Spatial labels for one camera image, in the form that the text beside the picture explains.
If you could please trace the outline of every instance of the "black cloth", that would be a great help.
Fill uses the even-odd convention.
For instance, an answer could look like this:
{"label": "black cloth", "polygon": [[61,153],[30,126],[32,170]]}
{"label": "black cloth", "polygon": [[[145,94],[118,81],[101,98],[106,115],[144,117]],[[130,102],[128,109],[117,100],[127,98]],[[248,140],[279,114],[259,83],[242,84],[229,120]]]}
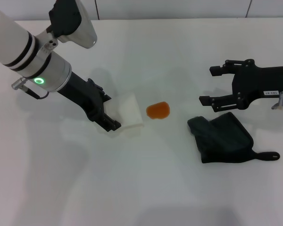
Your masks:
{"label": "black cloth", "polygon": [[274,161],[280,158],[277,152],[254,152],[252,137],[231,112],[212,121],[196,117],[188,120],[188,125],[195,136],[202,163],[239,163],[253,159]]}

